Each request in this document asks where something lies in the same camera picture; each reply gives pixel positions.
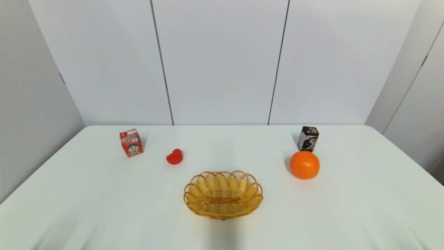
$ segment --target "orange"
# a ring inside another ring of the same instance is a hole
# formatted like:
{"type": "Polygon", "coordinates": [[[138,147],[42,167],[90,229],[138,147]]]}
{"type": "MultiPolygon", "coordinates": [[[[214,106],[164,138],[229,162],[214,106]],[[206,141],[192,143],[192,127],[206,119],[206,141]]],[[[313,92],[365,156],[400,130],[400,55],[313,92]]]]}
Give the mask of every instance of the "orange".
{"type": "Polygon", "coordinates": [[[312,152],[299,151],[291,157],[290,170],[300,179],[310,179],[319,173],[319,159],[312,152]]]}

